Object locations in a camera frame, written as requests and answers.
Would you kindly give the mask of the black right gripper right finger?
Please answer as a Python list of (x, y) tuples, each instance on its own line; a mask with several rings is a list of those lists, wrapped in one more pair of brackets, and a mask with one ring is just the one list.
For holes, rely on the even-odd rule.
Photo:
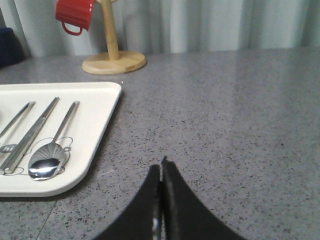
[(162, 189), (168, 240), (242, 240), (214, 216), (192, 192), (176, 164), (163, 158)]

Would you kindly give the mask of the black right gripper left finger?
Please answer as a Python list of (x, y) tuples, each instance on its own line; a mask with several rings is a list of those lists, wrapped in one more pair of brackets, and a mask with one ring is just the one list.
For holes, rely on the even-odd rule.
[(152, 165), (129, 205), (96, 240), (160, 239), (160, 167)]

